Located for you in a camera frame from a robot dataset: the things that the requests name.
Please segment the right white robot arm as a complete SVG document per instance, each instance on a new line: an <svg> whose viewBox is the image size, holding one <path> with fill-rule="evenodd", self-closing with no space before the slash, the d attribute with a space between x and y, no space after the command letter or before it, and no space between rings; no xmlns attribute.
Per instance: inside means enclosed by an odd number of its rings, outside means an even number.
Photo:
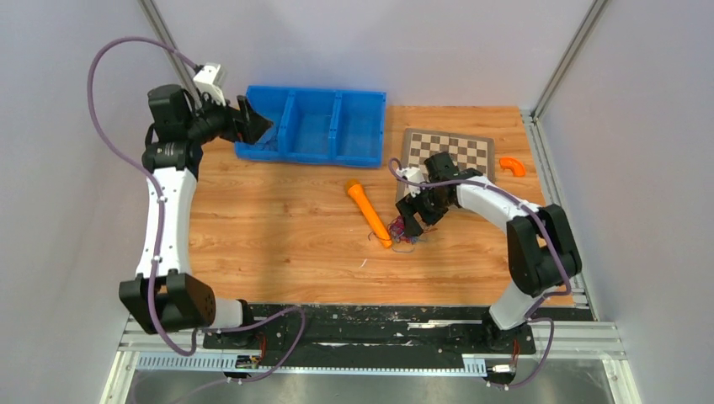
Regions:
<svg viewBox="0 0 714 404"><path fill-rule="evenodd" d="M421 237L453 208L482 217L506 236L510 282L480 330L486 348L504 350L514 341L514 328L545 300L571 293L583 261L560 205L516 197L474 168L458 169L447 152L428 157L424 170L404 167L396 158L387 166L408 189L396 203L406 238Z"/></svg>

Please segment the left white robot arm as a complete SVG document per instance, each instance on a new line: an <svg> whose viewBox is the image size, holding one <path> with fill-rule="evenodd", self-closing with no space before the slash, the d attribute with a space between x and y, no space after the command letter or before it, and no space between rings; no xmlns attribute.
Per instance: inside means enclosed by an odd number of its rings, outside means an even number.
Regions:
<svg viewBox="0 0 714 404"><path fill-rule="evenodd" d="M220 137L253 145L272 121L257 113L244 95L237 106L202 93L200 106L178 84L147 94L153 122L145 137L141 168L148 172L149 210L144 251L136 276L119 286L119 298L148 334L191 328L226 328L236 348L248 348L257 325L244 317L243 300L216 297L193 276L189 263L189 218L204 144Z"/></svg>

